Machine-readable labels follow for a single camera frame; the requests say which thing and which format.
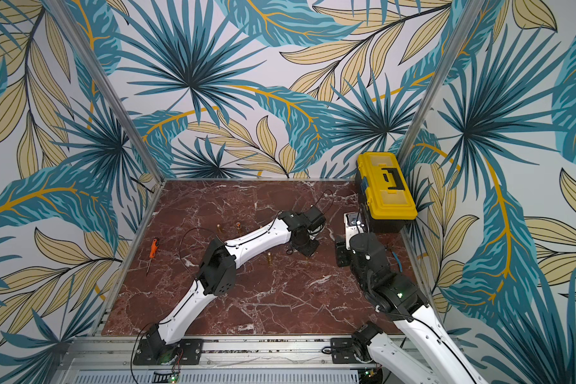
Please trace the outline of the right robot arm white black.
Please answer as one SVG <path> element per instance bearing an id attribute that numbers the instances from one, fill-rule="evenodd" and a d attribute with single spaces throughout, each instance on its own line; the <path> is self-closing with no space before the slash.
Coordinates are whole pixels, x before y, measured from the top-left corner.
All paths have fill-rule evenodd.
<path id="1" fill-rule="evenodd" d="M 385 247 L 372 233 L 335 243 L 337 263 L 348 267 L 365 299 L 387 316 L 425 362 L 405 352 L 372 322 L 352 334 L 352 355 L 377 363 L 404 383 L 485 383 L 447 333 L 427 297 L 406 275 L 392 270 Z"/>

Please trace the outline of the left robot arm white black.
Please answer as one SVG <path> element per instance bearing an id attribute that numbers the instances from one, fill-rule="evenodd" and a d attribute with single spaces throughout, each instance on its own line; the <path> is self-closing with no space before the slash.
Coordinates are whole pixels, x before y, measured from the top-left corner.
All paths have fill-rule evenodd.
<path id="1" fill-rule="evenodd" d="M 227 241 L 213 238 L 190 289 L 165 318 L 149 328 L 141 352 L 158 360 L 175 350 L 193 321 L 207 305 L 235 285 L 237 270 L 253 257 L 284 244 L 311 257 L 318 248 L 316 237 L 325 223 L 323 212 L 312 206 L 302 213 L 280 212 L 267 225 L 239 238 Z"/>

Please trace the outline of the yellow black toolbox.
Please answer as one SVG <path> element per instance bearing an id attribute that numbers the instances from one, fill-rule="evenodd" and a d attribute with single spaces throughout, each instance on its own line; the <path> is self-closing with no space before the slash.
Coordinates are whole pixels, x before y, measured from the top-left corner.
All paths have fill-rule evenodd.
<path id="1" fill-rule="evenodd" d="M 398 233 L 417 219 L 416 204 L 394 154 L 366 152 L 359 155 L 355 182 L 370 232 Z"/>

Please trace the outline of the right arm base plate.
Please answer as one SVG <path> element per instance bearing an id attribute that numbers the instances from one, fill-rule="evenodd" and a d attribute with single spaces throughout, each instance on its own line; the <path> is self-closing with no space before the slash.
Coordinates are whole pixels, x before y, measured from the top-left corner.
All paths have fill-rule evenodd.
<path id="1" fill-rule="evenodd" d="M 382 363 L 399 357 L 397 345 L 386 334 L 379 334 L 369 342 L 352 337 L 331 338 L 330 345 L 321 352 L 331 356 L 334 364 Z"/>

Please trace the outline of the orange handled screwdriver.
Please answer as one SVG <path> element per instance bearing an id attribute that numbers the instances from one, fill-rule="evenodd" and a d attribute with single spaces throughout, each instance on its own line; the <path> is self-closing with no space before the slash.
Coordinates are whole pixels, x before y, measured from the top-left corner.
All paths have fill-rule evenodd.
<path id="1" fill-rule="evenodd" d="M 155 255 L 157 254 L 158 248 L 159 248 L 159 239 L 154 238 L 152 240 L 151 245 L 150 245 L 150 254 L 149 254 L 149 261 L 147 264 L 146 275 L 148 275 L 150 272 L 150 268 L 151 268 L 153 260 L 155 259 Z"/>

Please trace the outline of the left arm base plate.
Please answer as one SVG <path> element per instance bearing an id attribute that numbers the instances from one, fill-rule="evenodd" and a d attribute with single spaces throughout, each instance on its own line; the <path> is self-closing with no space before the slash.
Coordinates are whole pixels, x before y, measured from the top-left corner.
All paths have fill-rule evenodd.
<path id="1" fill-rule="evenodd" d="M 134 352 L 135 366 L 197 366 L 203 350 L 202 339 L 182 339 L 170 346 L 156 346 L 147 339 Z"/>

